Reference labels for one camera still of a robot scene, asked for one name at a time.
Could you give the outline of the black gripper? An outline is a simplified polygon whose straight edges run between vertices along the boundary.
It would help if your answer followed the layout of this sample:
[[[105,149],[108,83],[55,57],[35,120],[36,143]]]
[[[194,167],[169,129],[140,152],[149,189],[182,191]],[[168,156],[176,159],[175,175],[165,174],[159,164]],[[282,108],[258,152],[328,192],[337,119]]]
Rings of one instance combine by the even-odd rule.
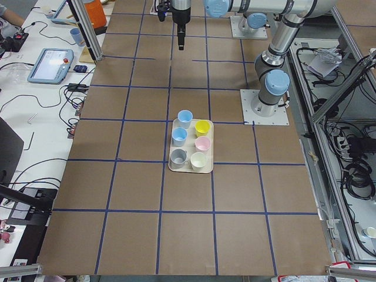
[[[186,25],[190,22],[191,0],[171,0],[173,22],[177,24],[178,48],[184,50]]]

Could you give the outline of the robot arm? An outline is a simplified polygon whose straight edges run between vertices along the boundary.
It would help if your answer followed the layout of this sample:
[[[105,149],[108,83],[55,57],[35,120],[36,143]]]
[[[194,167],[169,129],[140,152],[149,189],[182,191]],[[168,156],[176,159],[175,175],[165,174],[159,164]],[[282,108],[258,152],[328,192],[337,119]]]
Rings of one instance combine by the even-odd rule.
[[[248,39],[266,39],[266,14],[261,12],[255,12],[244,16],[245,21],[242,24],[244,34],[243,36]]]
[[[252,111],[263,117],[275,114],[281,97],[287,92],[290,78],[281,70],[284,58],[298,30],[307,18],[330,11],[336,1],[204,1],[206,14],[219,18],[227,12],[238,12],[250,18],[256,12],[281,15],[281,22],[268,49],[255,60],[255,71],[261,89],[251,102]]]

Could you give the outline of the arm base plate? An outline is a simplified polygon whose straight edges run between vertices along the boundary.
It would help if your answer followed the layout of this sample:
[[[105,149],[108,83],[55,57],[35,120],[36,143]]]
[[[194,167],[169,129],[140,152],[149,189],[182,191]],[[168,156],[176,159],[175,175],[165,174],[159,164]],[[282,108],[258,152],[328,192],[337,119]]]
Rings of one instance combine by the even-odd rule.
[[[258,89],[241,89],[241,106],[245,125],[289,126],[283,96],[276,105],[265,105],[259,100]]]
[[[253,13],[248,16],[231,16],[231,33],[236,39],[266,40],[265,25],[267,17],[263,13]]]

